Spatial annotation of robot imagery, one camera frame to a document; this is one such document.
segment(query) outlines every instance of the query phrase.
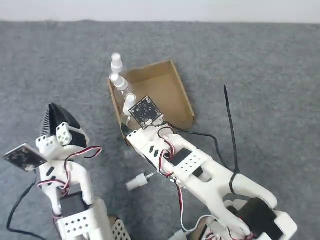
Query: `bottle cap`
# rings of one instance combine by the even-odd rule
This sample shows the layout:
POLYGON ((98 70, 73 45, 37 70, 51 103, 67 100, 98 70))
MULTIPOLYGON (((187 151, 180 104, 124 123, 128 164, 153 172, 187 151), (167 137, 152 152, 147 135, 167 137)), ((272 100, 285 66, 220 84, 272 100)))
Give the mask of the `bottle cap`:
POLYGON ((111 55, 111 69, 115 74, 121 73, 124 69, 120 53, 115 52, 111 55))

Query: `cardboard box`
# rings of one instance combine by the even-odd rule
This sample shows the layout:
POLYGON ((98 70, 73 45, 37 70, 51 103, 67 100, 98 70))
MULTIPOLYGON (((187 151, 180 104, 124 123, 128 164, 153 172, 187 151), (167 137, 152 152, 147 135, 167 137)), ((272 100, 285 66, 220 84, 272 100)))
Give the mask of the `cardboard box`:
MULTIPOLYGON (((171 59, 129 70, 123 77, 132 85, 137 102, 148 95, 164 114, 165 121, 185 130, 192 127, 195 113, 171 59)), ((109 79, 107 83, 116 117, 121 125, 120 115, 123 106, 118 105, 114 95, 114 86, 109 79)))

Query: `gray carpet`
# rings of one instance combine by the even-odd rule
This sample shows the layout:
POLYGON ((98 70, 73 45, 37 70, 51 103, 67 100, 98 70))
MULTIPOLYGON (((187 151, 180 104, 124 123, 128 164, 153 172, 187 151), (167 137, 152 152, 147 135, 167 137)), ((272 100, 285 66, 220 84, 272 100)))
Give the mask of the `gray carpet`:
MULTIPOLYGON (((196 114, 194 130, 214 134, 233 164, 223 85, 228 86, 239 165, 272 191, 298 224, 293 239, 320 235, 320 26, 302 24, 0 22, 0 153, 35 146, 47 104, 70 111, 104 152, 79 162, 94 192, 133 240, 165 240, 180 229, 174 186, 159 175, 128 192, 125 183, 152 167, 121 139, 106 84, 110 55, 129 69, 172 57, 196 114)), ((210 139, 185 135, 217 160, 210 139)), ((0 161, 1 239, 33 239, 5 229, 32 174, 0 161)), ((189 193, 185 225, 206 208, 189 193)), ((58 239, 49 199, 36 187, 13 227, 58 239)))

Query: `white spray cap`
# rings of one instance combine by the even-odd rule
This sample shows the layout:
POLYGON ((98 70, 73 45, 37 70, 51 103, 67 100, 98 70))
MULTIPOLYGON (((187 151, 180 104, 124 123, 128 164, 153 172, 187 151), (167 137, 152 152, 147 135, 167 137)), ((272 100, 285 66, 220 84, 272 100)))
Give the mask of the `white spray cap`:
POLYGON ((115 52, 111 55, 111 69, 115 74, 121 73, 124 69, 120 53, 115 52))
POLYGON ((120 76, 118 73, 111 73, 109 76, 110 81, 113 83, 113 85, 119 89, 120 91, 125 90, 128 87, 128 82, 125 80, 122 76, 120 76))
POLYGON ((129 109, 131 109, 136 104, 136 95, 133 93, 129 93, 125 96, 125 102, 123 104, 123 113, 127 116, 130 116, 131 113, 129 109))
POLYGON ((148 180, 144 173, 141 173, 140 175, 136 176, 135 179, 129 181, 126 183, 126 188, 128 191, 132 191, 133 189, 136 189, 138 187, 142 187, 144 185, 148 184, 148 180))

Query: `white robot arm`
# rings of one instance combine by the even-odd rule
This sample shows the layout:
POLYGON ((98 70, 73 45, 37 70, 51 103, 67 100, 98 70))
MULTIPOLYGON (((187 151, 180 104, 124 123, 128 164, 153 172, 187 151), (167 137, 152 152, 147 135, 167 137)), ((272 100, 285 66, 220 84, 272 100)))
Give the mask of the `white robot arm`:
POLYGON ((217 163, 175 134, 172 127, 160 117, 147 128, 132 131, 126 139, 158 172, 176 183, 181 198, 181 225, 185 231, 195 229, 187 230, 183 226, 179 186, 208 207, 212 215, 203 217, 212 218, 207 220, 207 225, 217 240, 219 237, 224 240, 288 240, 294 235, 297 225, 287 213, 275 210, 277 199, 270 191, 217 163), (250 200, 224 202, 224 197, 231 193, 250 200))
POLYGON ((111 225, 104 201, 94 196, 89 173, 74 162, 77 156, 93 158, 102 148, 88 147, 89 139, 76 119, 54 103, 49 104, 40 136, 35 141, 40 154, 24 144, 19 153, 19 148, 8 153, 7 160, 27 172, 39 168, 38 186, 51 201, 60 237, 63 240, 130 240, 120 219, 114 217, 111 225), (71 193, 74 185, 79 185, 81 191, 71 193))

